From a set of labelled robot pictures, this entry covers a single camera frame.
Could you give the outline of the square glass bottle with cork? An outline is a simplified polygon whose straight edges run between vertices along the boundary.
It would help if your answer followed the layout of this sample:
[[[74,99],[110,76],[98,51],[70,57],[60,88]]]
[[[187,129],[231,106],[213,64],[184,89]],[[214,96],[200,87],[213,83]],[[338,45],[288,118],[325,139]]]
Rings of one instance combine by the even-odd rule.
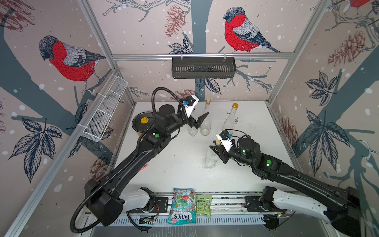
[[[198,133],[198,129],[196,127],[188,127],[188,133],[190,136],[194,137]]]

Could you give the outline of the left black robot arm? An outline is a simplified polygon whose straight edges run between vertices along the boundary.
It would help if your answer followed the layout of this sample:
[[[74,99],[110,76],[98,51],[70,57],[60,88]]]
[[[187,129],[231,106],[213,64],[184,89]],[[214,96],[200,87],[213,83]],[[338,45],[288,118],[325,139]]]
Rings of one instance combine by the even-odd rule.
[[[177,109],[170,104],[165,104],[156,109],[155,95],[160,90],[168,92],[173,96],[178,102]],[[99,181],[91,179],[86,183],[84,188],[85,199],[75,210],[70,221],[72,233],[80,234],[86,232],[99,223],[103,226],[108,226],[117,220],[127,204],[126,200],[120,198],[122,191],[143,166],[160,154],[171,142],[173,139],[171,134],[180,131],[180,128],[186,124],[189,127],[200,128],[208,113],[203,114],[198,119],[191,116],[198,102],[199,98],[196,95],[180,99],[165,87],[158,87],[153,91],[151,99],[153,111],[152,123],[139,136],[136,148],[123,162]],[[76,219],[84,207],[87,207],[94,214],[97,221],[79,229],[76,227]]]

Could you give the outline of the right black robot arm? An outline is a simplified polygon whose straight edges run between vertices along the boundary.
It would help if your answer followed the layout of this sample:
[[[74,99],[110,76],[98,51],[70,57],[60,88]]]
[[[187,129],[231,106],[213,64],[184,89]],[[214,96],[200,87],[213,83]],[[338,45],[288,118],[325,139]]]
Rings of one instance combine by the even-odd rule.
[[[363,220],[359,191],[323,183],[301,173],[280,159],[261,152],[261,147],[250,137],[238,141],[217,140],[210,149],[226,164],[229,160],[242,163],[262,180],[276,182],[303,194],[286,194],[273,187],[265,187],[260,202],[265,210],[272,206],[292,209],[329,221],[333,228],[350,237],[362,235]]]

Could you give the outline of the tall glass bottle gold cap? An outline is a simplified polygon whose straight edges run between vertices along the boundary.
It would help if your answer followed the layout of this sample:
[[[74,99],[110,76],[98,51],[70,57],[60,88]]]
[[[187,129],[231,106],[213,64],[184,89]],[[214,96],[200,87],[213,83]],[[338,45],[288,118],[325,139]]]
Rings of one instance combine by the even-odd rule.
[[[234,128],[235,128],[235,115],[238,109],[238,104],[233,103],[231,112],[229,113],[226,121],[224,122],[222,126],[222,131],[226,130],[230,135],[234,134]]]

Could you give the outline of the green snack packet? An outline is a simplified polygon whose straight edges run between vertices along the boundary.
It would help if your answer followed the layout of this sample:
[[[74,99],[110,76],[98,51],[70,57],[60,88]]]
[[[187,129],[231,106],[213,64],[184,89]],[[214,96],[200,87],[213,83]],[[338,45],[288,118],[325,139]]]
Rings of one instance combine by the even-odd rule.
[[[196,205],[196,217],[205,216],[207,218],[211,217],[211,195],[196,195],[195,205]]]

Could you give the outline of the yellow pot with glass lid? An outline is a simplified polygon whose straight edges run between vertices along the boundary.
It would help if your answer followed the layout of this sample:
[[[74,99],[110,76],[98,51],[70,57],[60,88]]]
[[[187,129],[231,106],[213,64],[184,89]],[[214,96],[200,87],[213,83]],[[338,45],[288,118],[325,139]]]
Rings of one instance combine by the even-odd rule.
[[[151,126],[153,119],[153,112],[141,112],[133,118],[132,128],[140,136]]]

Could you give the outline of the Fox's candy bag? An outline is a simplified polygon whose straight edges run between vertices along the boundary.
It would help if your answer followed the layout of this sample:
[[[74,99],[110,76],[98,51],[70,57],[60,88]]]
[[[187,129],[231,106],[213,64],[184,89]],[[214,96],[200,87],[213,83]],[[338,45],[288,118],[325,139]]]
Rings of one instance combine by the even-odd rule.
[[[170,225],[195,224],[195,196],[194,189],[174,188],[174,195],[168,217]]]

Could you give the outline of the aluminium front rail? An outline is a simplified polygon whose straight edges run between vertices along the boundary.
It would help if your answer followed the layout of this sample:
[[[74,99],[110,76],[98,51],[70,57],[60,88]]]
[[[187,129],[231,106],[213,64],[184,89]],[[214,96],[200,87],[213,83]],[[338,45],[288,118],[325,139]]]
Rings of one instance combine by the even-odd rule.
[[[104,203],[91,197],[85,206],[98,218],[116,219],[121,213],[142,213],[153,215],[160,213],[190,212],[193,216],[207,216],[212,214],[213,207],[221,207],[221,198],[212,195],[181,195],[175,193],[172,206],[168,207],[168,199],[157,197],[148,190],[139,189],[129,193],[123,199],[112,199],[106,195]],[[283,212],[293,210],[319,219],[325,218],[327,207],[315,199],[286,193],[281,190],[267,187],[260,196],[244,197],[243,207],[249,212]]]

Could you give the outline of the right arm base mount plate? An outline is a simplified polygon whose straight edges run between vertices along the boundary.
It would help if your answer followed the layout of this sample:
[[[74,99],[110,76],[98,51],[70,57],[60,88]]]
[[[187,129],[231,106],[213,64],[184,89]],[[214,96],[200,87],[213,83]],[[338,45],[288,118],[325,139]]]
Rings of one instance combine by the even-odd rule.
[[[275,212],[283,213],[284,209],[280,209],[273,203],[274,192],[277,188],[266,186],[260,196],[245,196],[245,208],[248,212]]]

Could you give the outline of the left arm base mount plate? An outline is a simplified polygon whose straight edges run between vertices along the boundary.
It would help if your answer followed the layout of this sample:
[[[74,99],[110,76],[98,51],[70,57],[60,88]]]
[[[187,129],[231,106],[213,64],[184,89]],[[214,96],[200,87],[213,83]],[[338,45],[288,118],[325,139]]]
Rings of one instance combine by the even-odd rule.
[[[168,197],[157,196],[157,194],[146,187],[141,187],[139,190],[145,192],[149,199],[144,207],[131,210],[131,213],[167,213]]]

